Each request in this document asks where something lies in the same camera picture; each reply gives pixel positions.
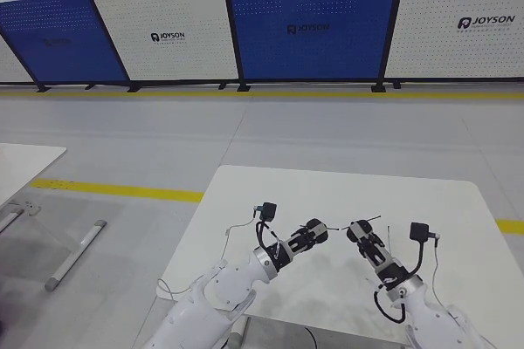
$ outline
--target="blue wall panel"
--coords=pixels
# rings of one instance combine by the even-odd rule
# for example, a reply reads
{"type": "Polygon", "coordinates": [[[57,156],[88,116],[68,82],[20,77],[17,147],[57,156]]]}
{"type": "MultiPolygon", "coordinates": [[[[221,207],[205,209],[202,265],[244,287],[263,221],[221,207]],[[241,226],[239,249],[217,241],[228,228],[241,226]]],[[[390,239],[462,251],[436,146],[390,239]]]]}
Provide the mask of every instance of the blue wall panel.
{"type": "Polygon", "coordinates": [[[246,79],[376,79],[392,0],[231,0],[246,79]]]}
{"type": "Polygon", "coordinates": [[[0,26],[39,81],[121,81],[90,0],[0,3],[0,26]]]}

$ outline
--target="white cable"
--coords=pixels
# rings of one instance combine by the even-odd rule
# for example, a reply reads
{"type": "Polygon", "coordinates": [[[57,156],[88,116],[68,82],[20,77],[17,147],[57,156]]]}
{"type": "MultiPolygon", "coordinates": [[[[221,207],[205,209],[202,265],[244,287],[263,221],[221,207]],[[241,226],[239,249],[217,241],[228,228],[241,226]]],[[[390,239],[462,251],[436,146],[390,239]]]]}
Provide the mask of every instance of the white cable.
{"type": "Polygon", "coordinates": [[[225,252],[227,251],[227,243],[229,243],[229,235],[231,233],[231,229],[233,228],[238,228],[238,227],[245,227],[247,225],[249,225],[250,223],[254,222],[254,216],[252,217],[251,221],[248,222],[248,223],[245,223],[245,224],[237,224],[237,225],[231,225],[229,228],[227,228],[227,230],[225,231],[225,234],[227,235],[227,239],[225,240],[225,247],[224,247],[224,251],[222,252],[221,254],[221,258],[219,259],[224,259],[224,256],[225,256],[225,252]]]}
{"type": "MultiPolygon", "coordinates": [[[[438,270],[438,256],[437,256],[437,247],[435,247],[435,270],[433,271],[433,279],[432,279],[432,285],[431,285],[431,288],[433,290],[433,295],[435,296],[435,299],[437,300],[437,302],[440,304],[440,306],[443,307],[443,309],[445,309],[445,311],[448,313],[448,315],[450,315],[450,317],[454,320],[454,322],[456,322],[456,325],[458,325],[458,327],[460,327],[462,329],[463,332],[464,329],[462,328],[462,326],[459,324],[459,322],[452,316],[452,314],[448,311],[448,309],[446,309],[445,305],[443,305],[443,302],[440,301],[440,299],[438,299],[438,296],[437,296],[437,292],[435,291],[435,276],[437,275],[437,270],[438,270]]],[[[493,348],[493,349],[498,349],[497,346],[493,343],[491,343],[491,341],[487,338],[485,338],[483,335],[481,335],[481,338],[485,340],[485,342],[489,343],[489,345],[493,348]]]]}
{"type": "Polygon", "coordinates": [[[437,265],[435,265],[435,271],[433,271],[433,280],[432,280],[432,289],[433,289],[433,295],[435,296],[435,299],[437,300],[437,302],[440,304],[440,306],[443,307],[443,309],[445,309],[446,312],[448,312],[450,314],[450,312],[448,311],[448,309],[446,309],[445,305],[443,305],[443,302],[440,301],[440,299],[438,299],[438,296],[437,296],[437,292],[435,291],[435,277],[437,276],[437,270],[438,270],[438,256],[437,256],[437,247],[435,247],[435,263],[437,265]]]}
{"type": "Polygon", "coordinates": [[[171,300],[173,302],[175,302],[175,299],[173,298],[173,295],[177,295],[177,294],[182,294],[188,290],[190,290],[190,286],[186,288],[186,290],[182,290],[182,291],[179,291],[179,292],[173,292],[171,291],[171,289],[169,288],[169,285],[165,282],[165,280],[163,280],[162,278],[158,278],[157,279],[157,287],[159,287],[161,289],[161,291],[165,292],[165,293],[168,293],[170,296],[171,296],[171,300]],[[164,289],[161,287],[161,285],[159,283],[163,283],[165,285],[165,287],[167,289],[164,289]]]}
{"type": "MultiPolygon", "coordinates": [[[[252,223],[254,221],[254,216],[252,217],[251,221],[248,222],[248,223],[245,223],[245,224],[237,224],[237,225],[231,225],[229,228],[227,228],[227,230],[225,231],[225,234],[227,235],[227,239],[225,240],[225,246],[224,246],[224,251],[223,253],[221,254],[221,258],[220,259],[224,259],[224,255],[225,255],[225,251],[227,250],[227,243],[229,242],[229,235],[231,233],[231,229],[233,228],[237,228],[237,227],[244,227],[246,225],[249,225],[250,223],[252,223]]],[[[198,281],[200,279],[200,277],[197,277],[196,280],[194,280],[192,283],[195,283],[196,281],[198,281]]],[[[178,294],[183,294],[184,292],[186,291],[190,291],[190,286],[187,287],[185,290],[182,290],[182,291],[178,291],[178,292],[173,292],[170,288],[169,288],[169,285],[165,282],[165,280],[163,280],[162,278],[158,278],[157,279],[157,287],[159,287],[161,289],[161,291],[165,292],[165,293],[168,293],[170,296],[171,296],[171,300],[173,302],[175,302],[175,298],[173,297],[174,295],[178,295],[178,294]]]]}

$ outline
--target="joyson logo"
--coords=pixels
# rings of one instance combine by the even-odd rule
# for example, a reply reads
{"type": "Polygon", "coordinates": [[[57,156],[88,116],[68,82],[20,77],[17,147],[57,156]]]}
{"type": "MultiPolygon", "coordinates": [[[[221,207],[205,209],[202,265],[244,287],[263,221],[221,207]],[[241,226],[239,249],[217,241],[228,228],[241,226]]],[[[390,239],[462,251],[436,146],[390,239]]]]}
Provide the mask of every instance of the joyson logo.
{"type": "Polygon", "coordinates": [[[491,17],[471,17],[460,18],[458,29],[472,28],[489,28],[494,26],[509,26],[516,16],[491,16],[491,17]]]}
{"type": "Polygon", "coordinates": [[[159,44],[172,44],[185,39],[183,32],[151,33],[151,41],[159,44]]]}
{"type": "Polygon", "coordinates": [[[287,34],[296,35],[308,31],[327,31],[330,29],[330,24],[288,24],[287,34]]]}

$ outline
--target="cable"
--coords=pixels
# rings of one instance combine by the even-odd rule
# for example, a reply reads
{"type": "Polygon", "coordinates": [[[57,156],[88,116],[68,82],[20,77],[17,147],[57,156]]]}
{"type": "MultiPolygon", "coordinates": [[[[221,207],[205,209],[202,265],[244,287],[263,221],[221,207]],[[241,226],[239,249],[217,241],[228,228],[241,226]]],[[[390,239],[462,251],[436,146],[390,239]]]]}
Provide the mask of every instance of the cable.
{"type": "Polygon", "coordinates": [[[190,286],[186,288],[186,290],[182,290],[182,291],[179,291],[179,292],[173,292],[170,288],[169,288],[169,285],[165,282],[165,280],[163,280],[162,278],[158,278],[157,279],[157,287],[159,287],[161,289],[161,291],[165,292],[165,293],[168,293],[170,296],[171,296],[171,300],[173,302],[175,302],[175,299],[173,298],[173,295],[177,295],[177,294],[182,294],[186,291],[189,291],[190,290],[190,286]],[[162,288],[161,285],[159,283],[163,283],[166,287],[166,289],[162,288]]]}
{"type": "Polygon", "coordinates": [[[314,338],[314,335],[313,335],[313,333],[311,332],[311,330],[309,330],[308,327],[305,327],[305,330],[307,330],[307,331],[308,331],[308,334],[310,334],[311,337],[313,338],[314,349],[318,349],[318,345],[316,344],[316,339],[314,338]]]}
{"type": "Polygon", "coordinates": [[[401,308],[402,308],[402,317],[400,319],[398,318],[392,318],[389,314],[386,313],[386,311],[384,311],[384,309],[381,307],[380,303],[378,303],[378,292],[384,287],[383,284],[380,284],[378,286],[378,291],[375,291],[375,293],[373,294],[373,298],[375,299],[375,305],[376,307],[378,308],[378,310],[381,312],[381,314],[387,318],[388,320],[396,323],[396,324],[402,324],[404,321],[405,321],[405,304],[402,303],[401,305],[401,308]]]}
{"type": "Polygon", "coordinates": [[[445,311],[450,314],[448,309],[446,309],[445,305],[443,305],[443,302],[441,302],[440,299],[438,299],[437,292],[435,291],[435,277],[437,277],[437,270],[438,270],[438,256],[437,256],[437,248],[436,247],[435,247],[435,263],[436,263],[435,271],[433,271],[433,279],[432,279],[432,283],[431,283],[431,288],[433,289],[433,295],[435,296],[435,299],[440,304],[440,306],[442,306],[443,309],[445,309],[445,311]]]}
{"type": "MultiPolygon", "coordinates": [[[[440,299],[438,299],[438,296],[437,296],[437,291],[435,290],[435,278],[437,276],[437,270],[438,270],[438,255],[437,255],[437,249],[438,249],[438,244],[436,243],[435,244],[435,270],[433,271],[433,279],[432,279],[432,282],[431,282],[431,288],[433,290],[433,296],[435,296],[435,299],[437,300],[437,302],[440,304],[440,306],[443,307],[443,309],[446,311],[446,313],[454,320],[454,322],[456,323],[456,325],[458,325],[458,327],[460,327],[462,329],[463,332],[464,329],[462,328],[462,326],[459,324],[459,322],[452,316],[452,314],[448,311],[448,309],[446,309],[445,305],[443,304],[443,302],[440,301],[440,299]]],[[[480,337],[485,340],[485,342],[489,343],[489,345],[493,348],[493,349],[498,349],[497,346],[495,344],[493,344],[489,339],[485,338],[483,335],[480,334],[480,337]]]]}
{"type": "Polygon", "coordinates": [[[273,237],[276,238],[276,241],[278,242],[278,247],[277,249],[279,249],[279,239],[278,239],[278,236],[276,235],[276,233],[274,233],[270,227],[268,227],[268,225],[265,223],[265,221],[260,221],[260,222],[257,222],[256,223],[256,237],[258,238],[259,240],[259,245],[260,247],[262,248],[262,250],[264,250],[264,252],[272,259],[272,261],[274,262],[276,260],[276,257],[274,257],[274,255],[272,253],[270,253],[270,250],[265,246],[264,244],[264,241],[262,240],[262,233],[264,232],[264,228],[268,228],[268,231],[270,231],[270,234],[273,235],[273,237]]]}
{"type": "Polygon", "coordinates": [[[392,250],[390,249],[390,226],[386,227],[388,230],[388,253],[392,255],[392,250]]]}
{"type": "Polygon", "coordinates": [[[410,279],[414,275],[416,275],[419,268],[421,268],[421,263],[423,262],[423,250],[424,250],[424,243],[419,243],[419,259],[417,260],[416,267],[410,271],[410,274],[405,278],[405,280],[410,279]]]}
{"type": "MultiPolygon", "coordinates": [[[[229,243],[229,236],[230,236],[230,233],[231,233],[231,230],[233,228],[237,228],[237,227],[244,227],[246,225],[249,225],[250,223],[252,223],[254,221],[254,218],[256,217],[256,210],[254,210],[254,212],[252,213],[252,219],[248,222],[248,223],[245,223],[245,224],[237,224],[237,225],[231,225],[229,228],[227,228],[227,230],[225,231],[225,234],[227,235],[227,239],[225,240],[225,246],[224,246],[224,250],[221,254],[221,258],[219,259],[224,259],[224,255],[225,255],[225,252],[227,251],[227,243],[229,243]]],[[[200,279],[200,277],[203,277],[203,275],[199,276],[196,278],[196,280],[194,280],[192,283],[195,283],[196,281],[198,281],[200,279]]],[[[183,294],[184,292],[186,291],[190,291],[190,286],[187,287],[185,290],[182,290],[182,291],[179,291],[179,292],[173,292],[170,288],[169,288],[169,285],[165,282],[165,280],[163,280],[162,278],[158,278],[157,279],[157,287],[159,287],[161,289],[161,291],[165,292],[165,293],[168,293],[170,296],[171,296],[171,300],[173,302],[175,302],[175,298],[173,297],[174,295],[178,295],[178,294],[183,294]]]]}
{"type": "Polygon", "coordinates": [[[487,338],[485,338],[483,336],[481,336],[481,338],[483,338],[485,340],[485,342],[489,343],[489,345],[492,346],[493,349],[499,349],[499,348],[497,348],[497,346],[495,344],[491,343],[491,340],[489,340],[489,339],[487,339],[487,338]]]}
{"type": "Polygon", "coordinates": [[[225,240],[224,251],[221,254],[221,258],[219,258],[219,259],[224,259],[225,252],[227,251],[227,243],[229,243],[229,235],[231,233],[231,229],[238,228],[238,227],[245,227],[245,226],[251,224],[252,222],[254,222],[254,216],[252,217],[252,219],[248,223],[231,225],[229,228],[227,228],[227,230],[225,231],[225,234],[227,235],[227,239],[225,240]]]}

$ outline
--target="panel frame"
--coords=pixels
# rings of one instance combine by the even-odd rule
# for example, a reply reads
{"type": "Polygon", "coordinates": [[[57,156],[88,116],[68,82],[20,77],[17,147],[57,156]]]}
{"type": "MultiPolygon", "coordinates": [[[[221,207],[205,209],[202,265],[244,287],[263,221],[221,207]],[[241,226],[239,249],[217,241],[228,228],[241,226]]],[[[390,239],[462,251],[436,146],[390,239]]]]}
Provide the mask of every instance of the panel frame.
{"type": "MultiPolygon", "coordinates": [[[[108,33],[107,26],[105,25],[102,16],[100,15],[99,9],[97,8],[97,4],[95,3],[95,0],[90,0],[93,2],[93,6],[97,10],[97,16],[100,18],[101,24],[103,25],[103,29],[105,33],[108,35],[109,40],[111,41],[113,48],[114,47],[114,41],[112,40],[110,34],[108,33]]],[[[140,90],[143,87],[163,87],[163,86],[188,86],[188,85],[220,85],[219,89],[223,90],[226,85],[228,84],[237,84],[239,83],[240,87],[239,90],[245,85],[245,81],[242,78],[243,77],[243,69],[242,65],[240,64],[240,53],[238,52],[238,42],[237,42],[237,33],[235,32],[235,25],[234,22],[231,24],[231,20],[234,21],[234,18],[232,17],[232,9],[230,12],[230,7],[228,5],[229,0],[225,0],[225,7],[227,10],[227,17],[230,22],[230,31],[231,31],[231,41],[233,44],[233,50],[234,50],[234,56],[235,56],[235,62],[237,65],[237,72],[238,72],[238,78],[236,79],[161,79],[161,80],[150,80],[150,79],[130,79],[130,92],[135,92],[140,90]]]]}
{"type": "Polygon", "coordinates": [[[0,37],[2,37],[2,40],[8,45],[8,47],[11,50],[11,52],[14,54],[14,56],[16,56],[17,60],[19,61],[21,66],[25,69],[27,74],[29,74],[29,77],[31,78],[31,80],[33,80],[33,82],[29,82],[29,81],[3,82],[2,81],[2,82],[0,82],[0,85],[5,85],[5,86],[33,86],[33,85],[35,85],[35,86],[38,87],[39,91],[45,90],[45,87],[42,84],[37,82],[37,79],[35,78],[35,74],[33,74],[31,69],[27,65],[27,63],[25,63],[25,61],[22,59],[22,57],[19,54],[19,52],[17,52],[15,46],[11,43],[11,41],[8,39],[8,37],[3,32],[1,26],[0,26],[0,37]]]}
{"type": "Polygon", "coordinates": [[[382,91],[382,83],[384,81],[384,73],[386,72],[386,65],[388,64],[388,57],[390,52],[390,44],[394,36],[394,25],[396,23],[397,9],[400,4],[400,0],[392,0],[392,7],[390,9],[390,16],[387,23],[387,30],[384,38],[383,54],[379,65],[379,73],[376,78],[345,78],[345,79],[246,79],[243,71],[243,65],[241,61],[240,48],[238,44],[237,26],[235,23],[235,14],[233,11],[232,0],[225,0],[227,4],[227,13],[229,15],[229,24],[231,27],[231,36],[233,38],[233,47],[235,49],[235,56],[237,60],[238,68],[238,80],[239,83],[244,86],[245,84],[275,84],[275,83],[290,83],[290,82],[307,82],[307,83],[371,83],[375,84],[371,86],[373,92],[384,92],[382,91]]]}
{"type": "MultiPolygon", "coordinates": [[[[398,20],[398,16],[396,16],[394,28],[392,31],[392,35],[390,37],[390,44],[391,40],[394,39],[394,29],[396,28],[396,23],[398,20]]],[[[418,78],[418,77],[386,77],[386,68],[388,66],[388,59],[386,62],[386,65],[384,66],[384,82],[392,83],[395,86],[400,83],[404,82],[415,82],[415,83],[497,83],[497,82],[505,82],[505,83],[524,83],[524,77],[495,77],[495,78],[477,78],[477,77],[466,77],[466,78],[451,78],[451,77],[444,77],[444,78],[418,78]]]]}

